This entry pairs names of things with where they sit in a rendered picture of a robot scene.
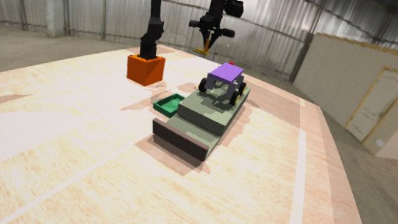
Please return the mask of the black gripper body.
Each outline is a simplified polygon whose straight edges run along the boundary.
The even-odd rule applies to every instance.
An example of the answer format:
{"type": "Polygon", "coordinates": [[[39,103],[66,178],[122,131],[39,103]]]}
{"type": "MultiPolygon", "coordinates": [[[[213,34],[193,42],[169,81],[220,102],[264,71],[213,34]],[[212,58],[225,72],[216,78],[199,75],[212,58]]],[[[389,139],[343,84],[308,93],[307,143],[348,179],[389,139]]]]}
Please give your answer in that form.
{"type": "MultiPolygon", "coordinates": [[[[222,15],[223,15],[223,13],[221,13],[221,12],[217,12],[217,11],[214,11],[214,10],[209,10],[209,12],[210,12],[210,15],[211,16],[213,16],[214,14],[218,14],[218,19],[219,19],[219,25],[217,26],[217,27],[212,27],[210,30],[213,30],[214,31],[214,34],[217,34],[217,35],[223,35],[223,36],[225,36],[225,37],[229,37],[229,38],[234,38],[234,36],[235,36],[235,31],[233,31],[233,30],[228,30],[228,29],[222,29],[222,28],[220,28],[220,24],[221,24],[221,19],[222,19],[222,15]]],[[[206,28],[204,28],[204,27],[200,27],[199,26],[199,21],[197,21],[197,20],[191,20],[190,22],[189,22],[189,25],[188,26],[192,26],[192,27],[199,27],[200,28],[200,30],[204,30],[204,31],[209,31],[209,30],[207,30],[206,28]]]]}

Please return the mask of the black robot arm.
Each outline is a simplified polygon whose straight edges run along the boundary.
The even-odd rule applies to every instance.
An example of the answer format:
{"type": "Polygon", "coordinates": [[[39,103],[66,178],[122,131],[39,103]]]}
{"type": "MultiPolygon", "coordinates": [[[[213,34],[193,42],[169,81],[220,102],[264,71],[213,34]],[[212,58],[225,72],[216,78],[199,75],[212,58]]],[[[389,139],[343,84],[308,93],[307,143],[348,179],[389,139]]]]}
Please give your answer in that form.
{"type": "MultiPolygon", "coordinates": [[[[244,12],[243,1],[238,0],[211,0],[209,10],[214,10],[223,13],[225,11],[226,15],[235,16],[240,18],[244,12]]],[[[144,58],[145,60],[151,60],[156,57],[156,40],[159,40],[164,33],[163,25],[161,22],[160,15],[161,0],[151,0],[151,17],[148,22],[148,31],[141,38],[140,43],[140,54],[137,54],[139,58],[144,58]]],[[[210,12],[200,18],[200,27],[204,27],[210,30],[212,27],[217,27],[219,25],[218,14],[210,15],[210,12]]]]}

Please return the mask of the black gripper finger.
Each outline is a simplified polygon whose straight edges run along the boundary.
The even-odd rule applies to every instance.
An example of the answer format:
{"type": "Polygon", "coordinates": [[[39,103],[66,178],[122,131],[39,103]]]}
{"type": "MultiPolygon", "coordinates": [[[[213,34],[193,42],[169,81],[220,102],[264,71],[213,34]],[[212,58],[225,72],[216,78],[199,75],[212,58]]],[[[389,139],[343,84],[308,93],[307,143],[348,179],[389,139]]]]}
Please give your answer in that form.
{"type": "Polygon", "coordinates": [[[204,38],[204,48],[205,48],[205,46],[206,46],[206,40],[208,39],[208,37],[209,37],[209,34],[210,34],[210,31],[204,31],[204,30],[199,30],[199,31],[201,31],[201,33],[203,34],[203,38],[204,38]]]}
{"type": "Polygon", "coordinates": [[[211,39],[210,39],[210,42],[208,44],[208,49],[210,49],[212,44],[218,39],[219,36],[222,36],[222,35],[217,35],[217,34],[214,34],[214,33],[211,34],[211,39]]]}

